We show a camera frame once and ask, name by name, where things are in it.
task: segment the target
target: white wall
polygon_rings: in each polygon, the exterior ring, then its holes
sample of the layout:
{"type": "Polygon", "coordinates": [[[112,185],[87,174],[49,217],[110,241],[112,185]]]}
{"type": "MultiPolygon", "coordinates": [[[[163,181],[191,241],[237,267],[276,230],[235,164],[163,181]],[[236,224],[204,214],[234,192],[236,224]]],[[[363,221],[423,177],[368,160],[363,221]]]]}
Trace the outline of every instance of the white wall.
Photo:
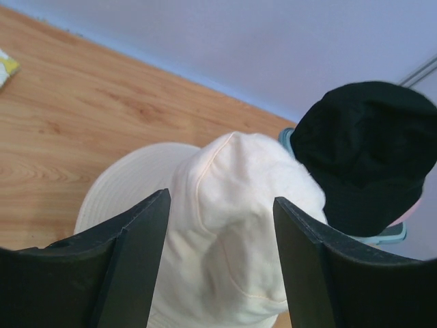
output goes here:
{"type": "Polygon", "coordinates": [[[437,53],[434,0],[0,0],[283,117],[437,53]]]}

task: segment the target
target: wood grain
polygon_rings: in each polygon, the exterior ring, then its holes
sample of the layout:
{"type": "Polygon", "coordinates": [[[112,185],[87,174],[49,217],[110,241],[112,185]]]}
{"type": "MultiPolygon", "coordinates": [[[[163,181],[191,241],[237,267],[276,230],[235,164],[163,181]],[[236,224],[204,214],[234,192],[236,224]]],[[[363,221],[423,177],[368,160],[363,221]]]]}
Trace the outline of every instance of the wood grain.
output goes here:
{"type": "Polygon", "coordinates": [[[92,182],[137,148],[293,125],[2,7],[0,42],[22,65],[0,90],[1,247],[70,236],[92,182]]]}

